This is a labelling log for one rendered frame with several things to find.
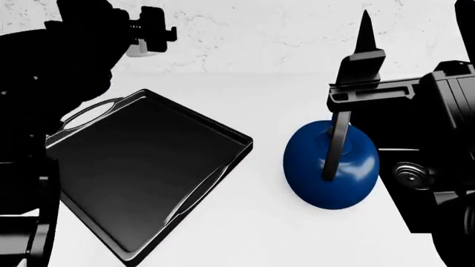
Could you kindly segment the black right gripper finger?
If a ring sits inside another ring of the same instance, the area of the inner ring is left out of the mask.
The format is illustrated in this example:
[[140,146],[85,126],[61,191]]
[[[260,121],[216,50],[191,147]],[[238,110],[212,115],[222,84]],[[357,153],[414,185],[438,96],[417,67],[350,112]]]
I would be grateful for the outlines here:
[[335,84],[346,86],[362,82],[379,82],[379,71],[385,58],[384,50],[376,46],[370,15],[364,10],[356,48],[352,55],[342,59]]

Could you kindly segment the dark vertical panel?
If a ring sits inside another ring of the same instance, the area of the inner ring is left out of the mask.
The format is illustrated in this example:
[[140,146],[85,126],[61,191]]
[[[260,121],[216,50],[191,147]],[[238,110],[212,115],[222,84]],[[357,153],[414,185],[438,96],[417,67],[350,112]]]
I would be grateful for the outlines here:
[[475,65],[475,0],[456,0],[454,7],[465,50]]

